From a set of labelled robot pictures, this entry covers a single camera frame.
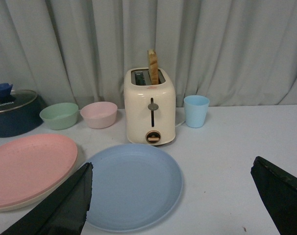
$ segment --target white table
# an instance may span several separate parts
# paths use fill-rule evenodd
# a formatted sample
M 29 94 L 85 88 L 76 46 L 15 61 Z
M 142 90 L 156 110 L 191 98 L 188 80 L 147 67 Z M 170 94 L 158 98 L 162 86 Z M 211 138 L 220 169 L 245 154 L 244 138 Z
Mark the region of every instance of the white table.
M 14 139 L 59 133 L 72 138 L 79 149 L 79 167 L 97 152 L 129 143 L 125 112 L 109 128 L 93 130 L 80 118 L 66 130 L 52 131 L 44 124 Z M 297 105 L 210 107 L 205 125 L 176 128 L 172 143 L 159 147 L 180 165 L 184 191 L 175 210 L 139 235 L 278 235 L 250 174 L 256 156 L 262 156 L 297 177 Z M 0 212 L 0 233 L 37 203 Z M 85 224 L 82 235 L 111 234 Z

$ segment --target toaster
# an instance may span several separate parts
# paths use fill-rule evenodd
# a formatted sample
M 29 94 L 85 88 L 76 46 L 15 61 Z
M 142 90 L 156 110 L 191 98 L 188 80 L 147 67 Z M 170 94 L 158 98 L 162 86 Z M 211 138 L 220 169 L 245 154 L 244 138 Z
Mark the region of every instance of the toaster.
M 161 145 L 175 138 L 175 90 L 163 69 L 152 85 L 148 68 L 129 70 L 124 77 L 127 138 L 131 143 Z

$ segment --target blue cup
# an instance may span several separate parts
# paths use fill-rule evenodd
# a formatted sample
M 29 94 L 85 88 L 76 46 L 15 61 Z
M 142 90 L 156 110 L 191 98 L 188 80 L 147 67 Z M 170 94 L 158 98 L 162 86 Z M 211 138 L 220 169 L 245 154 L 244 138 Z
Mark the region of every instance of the blue cup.
M 186 124 L 192 128 L 204 125 L 209 99 L 201 95 L 190 95 L 183 99 Z

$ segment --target curtain fold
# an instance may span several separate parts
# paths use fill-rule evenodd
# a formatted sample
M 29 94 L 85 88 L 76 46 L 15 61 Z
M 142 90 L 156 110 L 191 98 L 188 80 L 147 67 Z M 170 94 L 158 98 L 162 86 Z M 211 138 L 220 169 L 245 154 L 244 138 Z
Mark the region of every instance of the curtain fold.
M 0 0 L 0 83 L 124 107 L 154 48 L 176 104 L 297 104 L 297 0 Z

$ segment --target mint green bowl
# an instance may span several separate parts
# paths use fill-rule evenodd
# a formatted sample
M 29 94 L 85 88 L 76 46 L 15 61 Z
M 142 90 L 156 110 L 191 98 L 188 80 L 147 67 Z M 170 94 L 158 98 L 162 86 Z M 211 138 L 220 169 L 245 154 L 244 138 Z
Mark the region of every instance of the mint green bowl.
M 40 117 L 49 129 L 62 130 L 76 124 L 78 111 L 79 107 L 74 103 L 59 103 L 43 109 Z

